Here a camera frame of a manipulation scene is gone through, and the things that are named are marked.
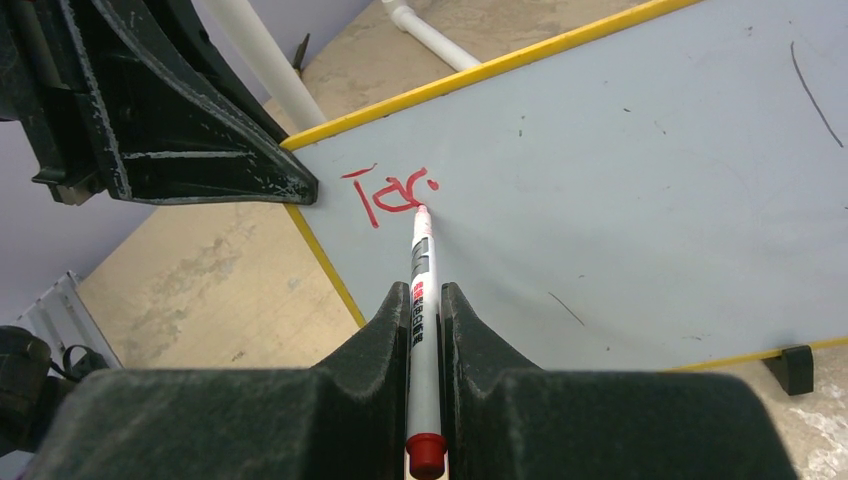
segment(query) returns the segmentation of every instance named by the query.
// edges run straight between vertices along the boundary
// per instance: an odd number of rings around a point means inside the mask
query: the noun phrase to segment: black mark
[[[816,99],[813,98],[813,94],[810,92],[810,89],[807,87],[807,82],[804,80],[804,75],[801,74],[801,69],[798,67],[798,60],[795,59],[795,42],[789,44],[789,52],[792,54],[792,65],[795,66],[795,73],[798,74],[798,79],[801,80],[801,86],[804,87],[804,91],[807,92],[807,96],[810,97],[810,102],[813,103],[813,106],[816,107],[816,111],[819,112],[819,117],[821,117],[822,122],[824,122],[824,126],[827,127],[827,131],[830,132],[830,136],[836,140],[836,143],[839,144],[839,148],[845,148],[845,145],[842,144],[842,140],[833,133],[833,129],[830,128],[830,124],[827,123],[827,119],[824,118],[824,113],[822,113],[821,108],[819,108],[819,104],[816,103]]]
[[[550,295],[550,296],[554,297],[554,300],[556,300],[557,302],[559,302],[559,304],[560,304],[560,305],[562,305],[562,307],[563,307],[563,308],[565,308],[566,310],[568,310],[568,313],[570,313],[572,317],[576,318],[576,319],[577,319],[577,321],[578,321],[578,322],[580,322],[580,325],[583,325],[584,327],[586,326],[586,324],[585,324],[585,323],[583,323],[583,320],[580,320],[580,317],[578,317],[577,315],[575,315],[575,314],[574,314],[574,312],[572,312],[570,308],[568,308],[568,307],[567,307],[564,303],[562,303],[562,300],[560,300],[559,298],[557,298],[557,296],[556,296],[556,295],[554,295],[554,294],[553,294],[553,293],[551,293],[551,292],[548,292],[548,295]]]

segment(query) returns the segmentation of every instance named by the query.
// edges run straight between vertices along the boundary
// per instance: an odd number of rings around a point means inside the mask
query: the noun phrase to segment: pvc pipe
[[[408,32],[457,72],[480,65],[480,61],[421,20],[406,0],[382,0],[389,18],[402,32]]]
[[[248,0],[206,0],[206,6],[297,128],[307,130],[327,121]]]

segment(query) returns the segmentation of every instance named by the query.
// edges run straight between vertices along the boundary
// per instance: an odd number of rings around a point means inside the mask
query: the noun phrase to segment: white marker
[[[447,440],[442,436],[439,394],[438,319],[440,296],[436,281],[433,228],[427,207],[415,214],[412,238],[412,321],[409,335],[409,399],[406,406],[406,451],[409,473],[433,480],[445,473]]]

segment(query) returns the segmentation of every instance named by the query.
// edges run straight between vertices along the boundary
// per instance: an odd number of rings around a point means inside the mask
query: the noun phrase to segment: whiteboard
[[[844,0],[706,0],[297,150],[301,211],[370,318],[409,281],[421,175],[440,282],[544,368],[845,336],[846,25]]]

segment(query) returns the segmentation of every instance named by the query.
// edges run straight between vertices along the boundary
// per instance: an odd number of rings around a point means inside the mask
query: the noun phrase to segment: yellow board edge
[[[515,52],[498,57],[477,67],[458,72],[451,76],[400,94],[396,97],[378,102],[374,105],[357,110],[356,112],[344,115],[296,135],[292,135],[283,141],[281,145],[289,150],[296,150],[298,148],[305,147],[333,135],[364,125],[378,118],[391,115],[441,95],[445,95],[463,87],[495,77],[501,73],[514,70],[570,48],[583,45],[593,40],[611,35],[615,32],[653,20],[654,18],[700,1],[701,0],[653,0],[644,3],[610,17],[606,17],[583,27],[539,42],[535,45],[516,50]],[[300,231],[300,234],[303,236],[303,239],[306,241],[306,244],[312,251],[312,254],[315,256],[315,259],[318,260],[318,263],[321,265],[324,273],[327,274],[330,283],[338,292],[342,302],[350,311],[354,321],[360,328],[364,327],[366,324],[365,317],[362,315],[362,312],[353,300],[353,296],[351,296],[341,276],[336,271],[335,267],[333,267],[332,262],[330,262],[329,257],[327,257],[326,252],[324,252],[323,247],[321,247],[321,244],[318,242],[318,239],[315,237],[315,234],[312,232],[309,224],[300,212],[300,209],[295,205],[286,205],[286,210],[291,216],[295,226]],[[848,337],[812,342],[807,345],[814,350],[848,345]],[[762,352],[727,357],[719,360],[684,365],[681,367],[667,369],[665,371],[693,372],[763,360],[766,358],[777,357],[779,355],[780,349],[771,349]]]

